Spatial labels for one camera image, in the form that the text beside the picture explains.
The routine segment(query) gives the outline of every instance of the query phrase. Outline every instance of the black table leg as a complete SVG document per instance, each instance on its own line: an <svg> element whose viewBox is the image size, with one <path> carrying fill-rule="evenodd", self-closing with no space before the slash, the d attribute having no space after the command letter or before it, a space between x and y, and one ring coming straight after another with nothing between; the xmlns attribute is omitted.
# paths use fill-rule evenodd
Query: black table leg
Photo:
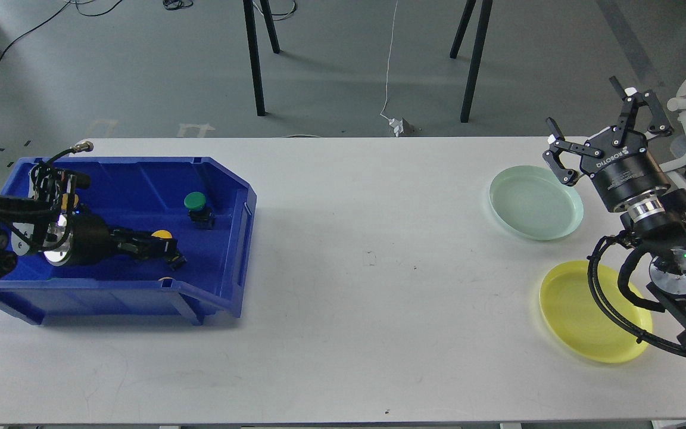
<svg viewBox="0 0 686 429"><path fill-rule="evenodd" d="M474 8L476 8L476 0L467 0L467 2L465 2L465 10L462 12L460 26L457 27L457 34L454 35L454 43L451 44L449 58L457 58L457 54L460 52L460 45L462 44L462 40L465 38L467 23L470 22L470 16L473 15Z"/></svg>
<svg viewBox="0 0 686 429"><path fill-rule="evenodd" d="M481 66L481 55L484 54L485 34L488 30L488 19L491 16L491 6L494 0L484 0L481 3L481 13L476 32L476 43L473 46L473 58L470 59L470 73L467 75L467 85L465 86L465 98L462 101L462 112L460 122L468 122L470 118L470 107L473 105L473 95L476 92L476 81L478 80L478 70Z"/></svg>
<svg viewBox="0 0 686 429"><path fill-rule="evenodd" d="M255 95L255 110L258 116L265 116L264 87L261 84L261 63L258 62L258 40L255 35L255 16L253 14L253 1L242 0L242 8L245 10L245 30L248 32L248 52L250 52L250 68L253 75L253 93Z"/></svg>
<svg viewBox="0 0 686 429"><path fill-rule="evenodd" d="M269 32L269 41L272 42L272 51L278 54L280 52L280 42L277 41L275 20L272 19L272 9L269 7L269 0L261 0L261 11L264 13L264 22L266 22L266 30Z"/></svg>

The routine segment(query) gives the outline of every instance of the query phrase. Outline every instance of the yellow plate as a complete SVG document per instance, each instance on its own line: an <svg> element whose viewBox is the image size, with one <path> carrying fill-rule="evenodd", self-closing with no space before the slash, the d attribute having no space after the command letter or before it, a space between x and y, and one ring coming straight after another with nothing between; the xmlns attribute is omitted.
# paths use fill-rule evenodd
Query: yellow plate
<svg viewBox="0 0 686 429"><path fill-rule="evenodd" d="M602 313L589 291L587 261L570 261L552 268L539 290L539 305L550 331L573 351L604 363L627 362L639 356L647 343L619 328ZM618 290L618 272L598 267L600 285L610 304L621 315L648 332L653 331L650 312L624 298ZM629 288L640 295L637 288Z"/></svg>

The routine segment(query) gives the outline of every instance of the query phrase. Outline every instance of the black cable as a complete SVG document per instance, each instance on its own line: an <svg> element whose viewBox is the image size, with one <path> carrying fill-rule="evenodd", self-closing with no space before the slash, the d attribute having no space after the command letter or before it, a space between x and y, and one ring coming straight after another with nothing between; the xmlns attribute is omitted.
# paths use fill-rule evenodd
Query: black cable
<svg viewBox="0 0 686 429"><path fill-rule="evenodd" d="M46 164L47 166L50 166L50 167L51 167L51 166L52 166L52 163L54 163L55 161L59 160L59 158L65 157L65 155L68 155L68 154L75 154L75 153L76 153L76 150L73 149L73 147L69 147L68 149L63 150L63 151L60 152L59 154L54 155L54 157L49 158L49 160L46 161L45 164Z"/></svg>
<svg viewBox="0 0 686 429"><path fill-rule="evenodd" d="M52 21L52 18L54 18L55 16L58 16L58 15L60 14L60 12L64 11L65 8L67 8L69 5L70 5L70 3L65 3L65 6L63 6L62 8L60 8L60 10L57 11L57 13L55 13L54 15L50 16L49 18L47 18L46 21L41 22L41 24L36 25L36 27L33 27L33 28L31 28L30 30L28 30L27 32L22 33L22 35L20 35L20 36L17 37L17 39L11 41L10 44L8 44L7 47L5 47L5 49L2 51L2 55L0 55L0 62L2 62L2 60L3 60L4 57L5 57L5 54L7 54L7 51L9 51L9 48L11 48L12 45L14 45L15 42L21 40L24 36L29 35L29 33L35 32L35 30L38 30L42 25L46 24L47 22Z"/></svg>
<svg viewBox="0 0 686 429"><path fill-rule="evenodd" d="M84 12L81 11L81 9L79 9L79 3L78 2L73 3L73 4L76 5L76 11L78 11L79 14L82 14L83 16L88 16L88 17L97 17L97 16L103 16L104 14L109 14L113 9L115 9L116 6L120 5L121 2L123 2L123 0L118 0L115 3L115 5L113 5L112 8L109 8L100 14L85 14Z"/></svg>
<svg viewBox="0 0 686 429"><path fill-rule="evenodd" d="M20 230L18 230L16 227L14 227L12 222L9 222L9 220L6 219L0 219L0 222L2 222L5 227L7 227L8 230L12 231L12 234L15 234L17 238L21 239L23 243L27 244L28 247L32 247L34 250L38 252L48 252L50 250L56 250L63 244L65 244L66 241L68 241L68 236L70 235L71 232L71 223L70 220L73 217L73 212L68 211L66 213L66 223L65 223L65 231L63 231L63 236L60 237L59 241L55 242L55 244L52 244L50 246L44 246L43 244L38 244L35 241L32 241L30 238L28 238L27 235L23 234Z"/></svg>
<svg viewBox="0 0 686 429"><path fill-rule="evenodd" d="M621 315L620 312L618 312L618 310L616 310L615 307L610 304L607 297L604 295L598 277L598 264L605 251L610 246L615 244L615 242L615 239L612 237L602 237L597 246L594 247L593 254L589 257L588 283L594 302L597 303L600 310L602 310L602 312L608 318L610 318L613 323L624 329L624 331L634 335L634 337L637 337L638 342L645 341L647 344L650 344L653 347L657 347L661 350L668 351L669 353L674 353L678 356L686 358L686 347L658 337L657 335L650 334L650 332L645 331L645 329L636 326L636 324L624 318L623 315Z"/></svg>
<svg viewBox="0 0 686 429"><path fill-rule="evenodd" d="M163 0L163 8L167 11L177 11L179 9L190 8L194 2L189 0L190 4L185 3L186 0Z"/></svg>
<svg viewBox="0 0 686 429"><path fill-rule="evenodd" d="M51 215L52 213L57 212L55 209L45 209L45 210L32 210L30 212L17 212L14 210L5 210L5 209L0 209L0 215L2 216L20 216L22 214L27 214L30 216L38 216L38 215Z"/></svg>
<svg viewBox="0 0 686 429"><path fill-rule="evenodd" d="M640 309L648 309L651 312L665 312L663 305L660 302L650 301L650 299L645 299L637 296L629 289L629 277L631 277L632 272L637 269L637 265L642 260L642 257L649 253L650 250L640 246L632 250L629 256L623 262L621 270L618 272L618 290L621 292L624 298L628 299L629 302L634 304Z"/></svg>

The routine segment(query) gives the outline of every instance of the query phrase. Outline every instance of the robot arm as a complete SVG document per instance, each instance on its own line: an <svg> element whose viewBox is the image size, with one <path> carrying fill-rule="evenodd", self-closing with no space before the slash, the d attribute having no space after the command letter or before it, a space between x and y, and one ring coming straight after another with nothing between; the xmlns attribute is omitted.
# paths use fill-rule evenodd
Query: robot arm
<svg viewBox="0 0 686 429"><path fill-rule="evenodd" d="M162 257L171 269L186 262L170 234L108 227L85 204L77 204L76 190L88 188L90 178L52 164L92 149L84 141L36 165L30 171L30 197L0 195L0 279L13 271L17 256L38 253L54 266L89 265L115 254Z"/></svg>
<svg viewBox="0 0 686 429"><path fill-rule="evenodd" d="M647 142L669 136L673 130L653 91L622 89L615 77L610 78L623 101L615 125L587 139L583 144L566 141L553 119L547 119L552 134L544 160L563 185L572 186L588 176L608 212L622 213L623 231L603 237L589 256L589 286L594 301L610 320L638 341L646 341L662 350L686 358L686 191L671 187L669 178L647 150ZM634 129L640 108L650 109L653 118L646 133ZM563 152L579 155L579 174L560 161ZM654 312L666 310L684 327L678 335L680 344L656 337L632 324L610 305L602 293L597 266L602 254L613 244L631 253L621 266L618 289L632 304ZM651 283L647 286L657 301L642 299L629 290L629 277L640 258L649 254Z"/></svg>

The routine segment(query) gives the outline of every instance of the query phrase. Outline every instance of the light green plate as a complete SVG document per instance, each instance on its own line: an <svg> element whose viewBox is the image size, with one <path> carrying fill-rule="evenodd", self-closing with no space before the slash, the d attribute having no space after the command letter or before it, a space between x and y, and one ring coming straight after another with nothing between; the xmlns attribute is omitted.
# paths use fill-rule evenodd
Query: light green plate
<svg viewBox="0 0 686 429"><path fill-rule="evenodd" d="M488 200L504 226L532 240L567 236L584 217L579 193L541 167L514 166L499 173L488 188Z"/></svg>

